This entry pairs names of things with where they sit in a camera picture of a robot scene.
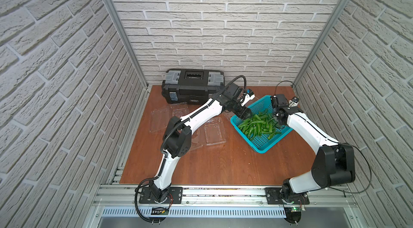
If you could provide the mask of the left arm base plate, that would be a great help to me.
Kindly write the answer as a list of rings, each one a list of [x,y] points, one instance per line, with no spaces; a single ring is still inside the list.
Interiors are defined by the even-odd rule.
[[[165,190],[156,190],[144,187],[140,192],[140,204],[181,204],[183,196],[182,187],[169,187]]]

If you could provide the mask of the black plastic toolbox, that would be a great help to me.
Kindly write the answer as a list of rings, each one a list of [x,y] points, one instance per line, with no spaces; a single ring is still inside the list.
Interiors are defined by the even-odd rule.
[[[225,85],[219,70],[169,69],[161,85],[161,94],[169,104],[202,105]]]

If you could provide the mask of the aluminium front rail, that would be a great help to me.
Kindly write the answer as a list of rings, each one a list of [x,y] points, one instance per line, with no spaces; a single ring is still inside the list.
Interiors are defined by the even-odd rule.
[[[181,204],[172,206],[224,206],[224,207],[276,207],[276,206],[303,206],[307,207],[357,207],[354,197],[335,189],[322,189],[306,193],[310,204],[308,205],[269,205],[267,204],[264,189],[271,186],[207,186],[207,185],[173,185],[182,187],[183,196]],[[135,195],[136,185],[101,185],[98,189],[92,206],[134,206],[138,202],[142,206],[159,206],[160,204],[140,204],[139,197]]]

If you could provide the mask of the clear clamshell container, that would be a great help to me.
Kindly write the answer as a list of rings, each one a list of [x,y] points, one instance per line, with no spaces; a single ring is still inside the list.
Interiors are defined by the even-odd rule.
[[[224,123],[221,117],[214,117],[199,127],[191,138],[190,152],[201,147],[213,147],[227,142]]]
[[[170,119],[174,116],[182,117],[189,113],[187,104],[168,104],[151,113],[149,131],[151,133],[164,131]]]

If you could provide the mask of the green peppers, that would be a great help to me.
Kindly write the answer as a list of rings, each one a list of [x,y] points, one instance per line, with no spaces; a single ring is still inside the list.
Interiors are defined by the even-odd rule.
[[[270,140],[274,136],[281,134],[284,128],[267,110],[253,114],[251,118],[243,120],[237,127],[250,141],[256,138]]]

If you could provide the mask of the right corner metal post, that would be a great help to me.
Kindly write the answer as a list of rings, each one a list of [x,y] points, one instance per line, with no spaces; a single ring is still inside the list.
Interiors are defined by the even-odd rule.
[[[294,79],[294,85],[297,86],[303,75],[305,74],[307,68],[311,64],[312,60],[316,56],[318,50],[320,49],[321,45],[323,44],[324,40],[328,37],[329,33],[335,26],[337,20],[341,16],[345,6],[349,0],[339,0],[336,7],[332,11],[331,15],[329,16],[329,19],[327,20],[325,26],[323,27],[319,37],[317,38],[315,44],[313,45],[311,51],[309,52],[306,60],[303,63],[303,66],[301,67],[298,75]]]

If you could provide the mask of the clear clamshell front container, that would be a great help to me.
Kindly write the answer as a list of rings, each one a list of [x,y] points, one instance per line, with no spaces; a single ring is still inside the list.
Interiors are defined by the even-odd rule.
[[[190,152],[201,147],[213,147],[227,142],[224,123],[221,117],[214,117],[199,127],[191,138]]]

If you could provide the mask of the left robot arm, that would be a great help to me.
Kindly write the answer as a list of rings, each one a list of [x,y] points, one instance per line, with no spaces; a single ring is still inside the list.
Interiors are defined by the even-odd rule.
[[[180,158],[190,150],[193,133],[224,111],[233,112],[242,120],[252,117],[251,109],[245,104],[254,98],[255,94],[251,89],[231,83],[213,94],[194,112],[181,118],[170,119],[160,148],[162,161],[156,176],[149,182],[151,195],[157,203],[164,202],[168,197],[173,173]]]

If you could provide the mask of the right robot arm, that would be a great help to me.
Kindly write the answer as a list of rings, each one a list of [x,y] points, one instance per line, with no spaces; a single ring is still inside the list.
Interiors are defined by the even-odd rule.
[[[273,116],[300,135],[316,155],[310,171],[283,181],[280,200],[286,204],[294,204],[309,191],[356,179],[353,147],[325,133],[298,107],[298,102],[297,97],[287,100],[282,94],[271,97]]]

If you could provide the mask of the corner metal post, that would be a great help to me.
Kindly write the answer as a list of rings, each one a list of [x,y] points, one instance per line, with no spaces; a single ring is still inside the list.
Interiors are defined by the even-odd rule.
[[[312,60],[316,56],[318,50],[320,49],[321,45],[323,44],[324,40],[328,37],[329,33],[335,26],[337,20],[341,16],[345,6],[349,0],[339,0],[336,7],[332,11],[331,15],[329,16],[329,19],[327,20],[325,26],[323,27],[319,37],[317,38],[315,44],[313,45],[311,51],[309,52],[306,60],[303,63],[303,66],[301,67],[298,75],[294,79],[294,85],[297,86],[303,75],[305,74],[307,68],[311,64]]]
[[[113,0],[102,0],[104,2],[104,5],[106,6],[107,12],[110,16],[110,18],[113,21],[114,27],[120,37],[121,42],[123,43],[125,50],[137,72],[137,75],[143,85],[144,88],[149,87],[149,83],[147,82],[145,75],[140,67],[140,64],[136,58],[136,54],[132,48],[131,42],[129,40],[129,37],[126,33],[126,30],[122,24],[122,21],[119,17],[119,14],[116,10],[115,4]]]

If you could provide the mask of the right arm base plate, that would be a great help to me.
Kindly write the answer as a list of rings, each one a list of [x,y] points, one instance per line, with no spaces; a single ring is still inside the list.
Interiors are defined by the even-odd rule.
[[[309,198],[306,193],[294,193],[285,189],[284,187],[266,187],[264,189],[267,204],[276,205],[308,205],[310,204]]]

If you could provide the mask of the left corner metal post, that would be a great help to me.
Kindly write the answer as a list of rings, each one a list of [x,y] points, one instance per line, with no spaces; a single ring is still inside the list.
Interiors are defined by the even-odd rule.
[[[149,87],[149,83],[147,82],[145,75],[140,67],[140,64],[136,58],[136,54],[132,48],[131,42],[129,40],[129,37],[126,33],[126,30],[122,24],[122,21],[119,17],[119,14],[116,10],[115,4],[113,0],[102,0],[104,2],[104,5],[106,6],[107,12],[110,16],[110,18],[113,21],[114,27],[120,37],[121,42],[123,43],[125,50],[137,72],[137,75],[143,85],[144,88]]]

